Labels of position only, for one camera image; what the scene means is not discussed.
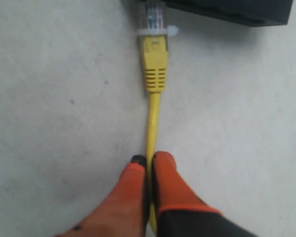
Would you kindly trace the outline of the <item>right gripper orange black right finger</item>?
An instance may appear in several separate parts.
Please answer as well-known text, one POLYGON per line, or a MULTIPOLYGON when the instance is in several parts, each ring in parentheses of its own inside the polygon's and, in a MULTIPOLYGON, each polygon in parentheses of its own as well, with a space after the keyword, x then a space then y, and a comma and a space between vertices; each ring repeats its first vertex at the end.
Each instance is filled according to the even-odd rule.
POLYGON ((170 153, 155 153, 152 183, 158 237, 254 236, 198 197, 177 171, 170 153))

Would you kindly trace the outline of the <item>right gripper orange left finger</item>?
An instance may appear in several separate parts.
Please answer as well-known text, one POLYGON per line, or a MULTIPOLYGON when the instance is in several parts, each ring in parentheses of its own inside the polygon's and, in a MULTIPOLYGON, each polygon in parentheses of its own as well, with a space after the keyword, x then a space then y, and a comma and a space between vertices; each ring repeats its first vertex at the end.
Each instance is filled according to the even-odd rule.
POLYGON ((147 159, 135 155, 108 196, 61 237, 144 237, 149 219, 147 159))

